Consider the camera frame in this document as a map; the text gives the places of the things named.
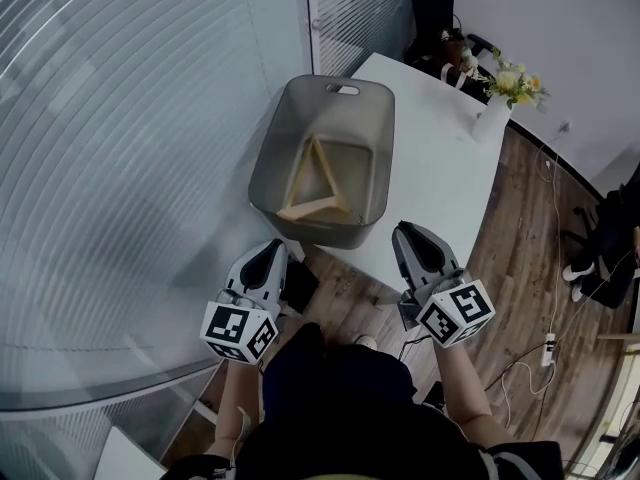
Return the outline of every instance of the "frosted glass panel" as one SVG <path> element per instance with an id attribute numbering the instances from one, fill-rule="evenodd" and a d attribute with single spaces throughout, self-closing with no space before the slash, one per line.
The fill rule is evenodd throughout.
<path id="1" fill-rule="evenodd" d="M 206 301 L 271 236 L 246 183 L 299 5 L 0 0 L 0 394 L 215 361 Z"/>
<path id="2" fill-rule="evenodd" d="M 0 418 L 0 471 L 9 479 L 90 479 L 112 426 L 156 460 L 177 432 L 211 371 L 170 388 L 104 407 Z"/>
<path id="3" fill-rule="evenodd" d="M 412 39 L 411 0 L 318 0 L 320 71 L 351 76 L 372 53 L 400 59 Z"/>

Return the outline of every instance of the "gray plastic bin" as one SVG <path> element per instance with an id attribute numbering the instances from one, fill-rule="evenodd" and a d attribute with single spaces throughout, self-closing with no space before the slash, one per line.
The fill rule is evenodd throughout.
<path id="1" fill-rule="evenodd" d="M 387 206 L 394 117 L 394 95 L 381 84 L 313 75 L 294 78 L 262 144 L 249 185 L 251 204 L 287 238 L 358 247 Z M 311 136 L 320 142 L 350 211 L 327 209 L 292 222 L 276 214 L 287 202 Z M 298 202 L 331 195 L 316 155 L 312 162 L 303 170 Z"/>

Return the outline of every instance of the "wooden triangle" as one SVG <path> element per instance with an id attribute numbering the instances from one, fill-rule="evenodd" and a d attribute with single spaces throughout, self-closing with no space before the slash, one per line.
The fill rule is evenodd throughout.
<path id="1" fill-rule="evenodd" d="M 307 201 L 305 203 L 294 205 L 293 203 L 295 201 L 296 195 L 298 194 L 298 188 L 300 187 L 303 173 L 306 169 L 308 169 L 308 166 L 311 163 L 312 150 L 315 150 L 316 152 L 318 160 L 320 161 L 320 166 L 322 167 L 322 172 L 324 173 L 324 176 L 329 183 L 329 186 L 331 187 L 331 193 L 333 195 L 331 197 L 325 197 L 322 199 L 316 199 L 314 201 Z M 345 213 L 351 212 L 351 208 L 349 208 L 346 199 L 338 188 L 338 184 L 336 183 L 336 179 L 333 176 L 333 171 L 331 170 L 331 166 L 329 165 L 327 155 L 325 154 L 324 149 L 322 149 L 322 144 L 318 139 L 315 138 L 314 135 L 312 135 L 309 139 L 309 144 L 307 145 L 302 160 L 300 161 L 300 165 L 298 166 L 298 172 L 296 173 L 296 176 L 293 180 L 293 185 L 291 186 L 289 197 L 287 199 L 287 204 L 282 210 L 277 213 L 277 215 L 278 217 L 285 220 L 296 221 L 302 219 L 303 217 L 307 217 L 312 213 L 326 210 L 327 208 L 334 208 Z"/>

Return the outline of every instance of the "flower vase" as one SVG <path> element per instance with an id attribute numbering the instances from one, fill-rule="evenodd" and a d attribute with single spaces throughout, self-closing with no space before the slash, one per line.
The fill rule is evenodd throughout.
<path id="1" fill-rule="evenodd" d="M 480 114 L 473 126 L 471 134 L 478 143 L 489 141 L 492 137 L 504 137 L 504 129 L 511 118 L 512 109 L 507 106 L 507 96 L 494 94 L 487 103 L 487 108 Z"/>

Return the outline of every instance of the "white sneaker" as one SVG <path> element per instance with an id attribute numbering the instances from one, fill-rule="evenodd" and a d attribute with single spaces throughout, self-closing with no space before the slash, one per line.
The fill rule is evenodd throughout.
<path id="1" fill-rule="evenodd" d="M 574 272 L 573 270 L 571 270 L 571 265 L 567 265 L 562 271 L 562 279 L 564 279 L 567 283 L 572 283 L 580 276 L 586 276 L 587 274 L 592 274 L 595 271 L 596 266 L 593 263 L 587 270 L 583 270 L 582 272 Z"/>
<path id="2" fill-rule="evenodd" d="M 578 302 L 582 297 L 582 281 L 578 281 L 573 285 L 573 288 L 571 288 L 571 300 L 573 302 Z"/>
<path id="3" fill-rule="evenodd" d="M 356 342 L 356 345 L 362 345 L 363 347 L 370 348 L 371 350 L 378 350 L 378 344 L 371 336 L 360 336 Z"/>

